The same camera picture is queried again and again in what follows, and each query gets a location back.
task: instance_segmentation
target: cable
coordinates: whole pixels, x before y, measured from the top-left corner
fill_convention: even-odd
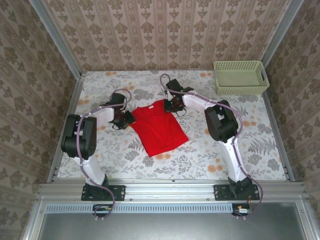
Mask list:
[[[113,194],[112,191],[110,191],[109,188],[105,187],[105,186],[102,186],[102,185],[99,185],[97,184],[95,181],[93,181],[90,176],[86,173],[85,169],[84,169],[84,159],[82,157],[82,154],[81,154],[81,150],[80,150],[80,131],[81,131],[81,125],[82,125],[82,122],[84,121],[85,117],[89,116],[89,115],[94,115],[98,112],[100,112],[101,110],[103,109],[106,109],[106,108],[113,108],[113,107],[120,107],[120,106],[123,106],[123,105],[126,105],[127,103],[129,103],[132,99],[132,94],[129,90],[125,89],[125,88],[120,88],[120,89],[117,89],[115,90],[112,94],[118,92],[118,91],[126,91],[129,93],[130,97],[129,97],[129,100],[124,102],[124,103],[120,103],[120,104],[113,104],[113,105],[109,105],[109,106],[99,106],[98,108],[92,110],[91,112],[88,112],[88,113],[85,113],[79,120],[79,123],[78,123],[78,127],[77,127],[77,130],[76,130],[76,151],[78,153],[78,157],[80,159],[80,168],[81,168],[81,171],[83,172],[84,176],[94,185],[94,186],[97,186],[101,189],[104,189],[106,190],[112,197],[112,206],[111,206],[111,209],[109,210],[109,212],[104,216],[104,218],[108,217],[111,212],[113,211],[114,207],[115,207],[115,204],[116,204],[116,199],[115,199],[115,195]],[[97,219],[98,216],[96,214],[97,211],[94,211],[94,216],[95,218]]]
[[[260,207],[261,205],[261,202],[262,202],[262,199],[263,199],[263,196],[264,196],[264,191],[262,189],[262,186],[260,185],[260,183],[257,182],[257,180],[255,180],[254,178],[252,178],[244,169],[243,167],[241,166],[241,163],[240,163],[240,157],[238,156],[238,153],[237,153],[237,149],[236,149],[236,145],[235,145],[235,141],[236,139],[238,138],[238,136],[240,135],[240,133],[242,132],[243,128],[244,128],[244,122],[242,121],[242,118],[241,118],[241,115],[235,110],[233,109],[232,107],[228,106],[228,105],[224,105],[222,103],[219,103],[217,101],[214,101],[214,100],[211,100],[205,96],[202,96],[200,94],[197,94],[197,93],[194,93],[194,92],[183,92],[183,91],[174,91],[174,90],[171,90],[169,89],[163,82],[162,82],[162,77],[163,76],[166,76],[169,78],[169,81],[171,81],[170,79],[170,76],[167,74],[167,73],[163,73],[161,76],[160,76],[160,83],[161,85],[164,87],[165,90],[171,92],[171,93],[175,93],[175,94],[183,94],[183,95],[192,95],[192,96],[195,96],[195,97],[198,97],[204,101],[207,101],[208,103],[211,103],[211,104],[215,104],[215,105],[218,105],[220,107],[224,107],[226,109],[229,109],[230,111],[234,112],[235,115],[238,117],[239,121],[240,121],[240,129],[238,131],[238,133],[234,136],[233,140],[232,140],[232,147],[233,147],[233,150],[234,150],[234,154],[235,154],[235,157],[236,157],[236,160],[239,164],[239,168],[240,170],[243,172],[243,174],[248,178],[250,179],[251,181],[253,181],[259,188],[260,188],[260,192],[261,192],[261,196],[260,196],[260,200],[258,202],[258,205],[257,207],[254,209],[254,211],[252,211],[250,214],[248,214],[247,216],[245,217],[249,217],[251,216],[252,214],[254,214]]]

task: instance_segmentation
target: ventilation grille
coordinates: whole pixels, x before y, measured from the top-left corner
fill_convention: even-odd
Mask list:
[[[46,206],[46,214],[76,214],[93,213],[92,203],[52,203]],[[199,214],[199,213],[232,213],[231,203],[206,203],[206,204],[116,204],[115,214]]]

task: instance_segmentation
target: plastic basket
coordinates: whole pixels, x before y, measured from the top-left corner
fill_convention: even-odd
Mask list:
[[[214,61],[213,67],[218,95],[260,95],[270,86],[261,61]]]

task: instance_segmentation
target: gray floor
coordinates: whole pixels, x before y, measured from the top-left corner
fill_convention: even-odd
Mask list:
[[[294,203],[264,203],[247,220],[231,214],[46,214],[40,240],[304,240]]]

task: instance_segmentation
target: red t-shirt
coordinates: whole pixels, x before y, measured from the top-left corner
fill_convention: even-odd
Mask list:
[[[139,135],[149,157],[176,149],[189,139],[171,112],[164,112],[164,100],[132,112],[131,127]]]

